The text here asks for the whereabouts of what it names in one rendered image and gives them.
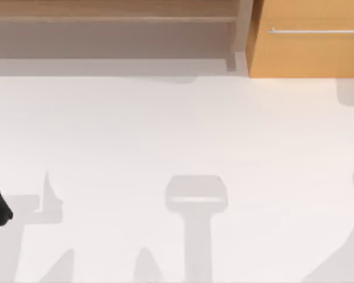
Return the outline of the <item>open wooden shelf unit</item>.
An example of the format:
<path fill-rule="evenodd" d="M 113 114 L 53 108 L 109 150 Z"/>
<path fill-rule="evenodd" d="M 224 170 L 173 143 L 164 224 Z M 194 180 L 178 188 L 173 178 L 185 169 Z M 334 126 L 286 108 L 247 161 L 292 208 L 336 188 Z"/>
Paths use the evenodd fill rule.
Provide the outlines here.
<path fill-rule="evenodd" d="M 0 75 L 245 75 L 253 0 L 0 0 Z"/>

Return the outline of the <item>wooden cupboard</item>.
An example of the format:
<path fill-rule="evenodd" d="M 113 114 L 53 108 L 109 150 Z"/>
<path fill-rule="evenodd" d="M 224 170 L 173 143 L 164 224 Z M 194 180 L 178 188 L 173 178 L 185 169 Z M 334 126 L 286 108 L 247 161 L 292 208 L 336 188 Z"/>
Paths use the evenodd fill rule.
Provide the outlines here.
<path fill-rule="evenodd" d="M 354 30 L 354 0 L 254 0 L 245 52 L 252 78 L 354 78 L 354 34 L 272 27 Z"/>

